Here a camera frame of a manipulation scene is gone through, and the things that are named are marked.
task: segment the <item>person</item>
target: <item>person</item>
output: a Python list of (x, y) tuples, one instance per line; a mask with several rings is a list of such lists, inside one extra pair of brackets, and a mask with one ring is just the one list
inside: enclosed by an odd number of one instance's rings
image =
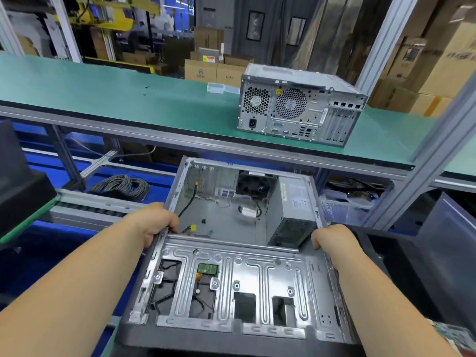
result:
[[(144, 248), (179, 218), (152, 203), (102, 230), (0, 313), (0, 355), (90, 357)], [(453, 357), (449, 344), (342, 225), (312, 233), (339, 282), (369, 357)]]

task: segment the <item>hexagonal vent mesh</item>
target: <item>hexagonal vent mesh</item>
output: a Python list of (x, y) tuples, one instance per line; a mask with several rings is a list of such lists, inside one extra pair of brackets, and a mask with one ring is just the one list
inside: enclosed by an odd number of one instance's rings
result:
[(245, 106), (245, 111), (247, 113), (255, 113), (255, 114), (263, 115), (268, 110), (269, 91), (266, 89), (249, 87), (245, 91), (243, 104)]
[(276, 100), (276, 111), (283, 119), (294, 119), (306, 109), (306, 95), (299, 89), (285, 90)]

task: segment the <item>human hand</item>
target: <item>human hand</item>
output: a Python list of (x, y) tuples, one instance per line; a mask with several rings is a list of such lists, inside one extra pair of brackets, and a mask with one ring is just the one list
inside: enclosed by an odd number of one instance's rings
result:
[(172, 232), (179, 231), (179, 217), (164, 209), (163, 203), (151, 203), (138, 211), (124, 217), (124, 220), (133, 223), (144, 237), (144, 247), (148, 248), (154, 235), (163, 228), (169, 227)]
[(342, 224), (334, 224), (327, 228), (316, 229), (311, 234), (312, 245), (315, 249), (322, 247), (330, 255), (333, 264), (338, 269), (342, 258), (363, 253), (357, 238), (349, 228)]

